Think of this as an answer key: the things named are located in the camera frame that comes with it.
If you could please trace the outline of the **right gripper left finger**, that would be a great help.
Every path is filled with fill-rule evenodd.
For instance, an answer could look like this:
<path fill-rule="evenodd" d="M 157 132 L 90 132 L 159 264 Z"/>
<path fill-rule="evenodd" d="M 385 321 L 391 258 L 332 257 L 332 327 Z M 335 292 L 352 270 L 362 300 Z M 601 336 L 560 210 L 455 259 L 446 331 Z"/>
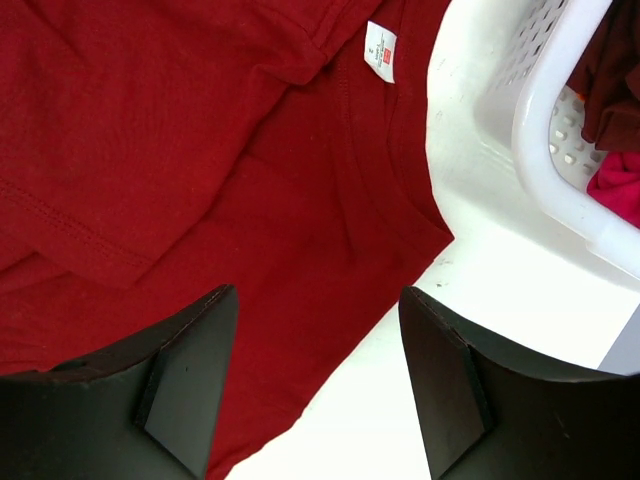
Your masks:
<path fill-rule="evenodd" d="M 45 371 L 1 379 L 5 479 L 202 479 L 238 317 L 224 285 Z"/>

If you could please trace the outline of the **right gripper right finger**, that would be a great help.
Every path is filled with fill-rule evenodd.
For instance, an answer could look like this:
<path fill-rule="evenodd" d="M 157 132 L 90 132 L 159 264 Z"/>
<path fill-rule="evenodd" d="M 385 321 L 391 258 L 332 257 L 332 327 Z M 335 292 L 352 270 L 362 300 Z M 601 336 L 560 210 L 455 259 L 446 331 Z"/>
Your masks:
<path fill-rule="evenodd" d="M 415 287 L 401 337 L 435 479 L 635 479 L 639 379 L 516 343 Z"/>

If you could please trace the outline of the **red t shirt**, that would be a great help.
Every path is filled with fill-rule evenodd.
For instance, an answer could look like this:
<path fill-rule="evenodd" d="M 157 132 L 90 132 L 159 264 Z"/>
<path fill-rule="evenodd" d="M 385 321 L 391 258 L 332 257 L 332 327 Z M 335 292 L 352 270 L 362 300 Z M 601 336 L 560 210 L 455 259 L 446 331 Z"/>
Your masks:
<path fill-rule="evenodd" d="M 444 1 L 5 1 L 1 370 L 222 284 L 206 475 L 290 428 L 451 242 L 425 154 Z"/>

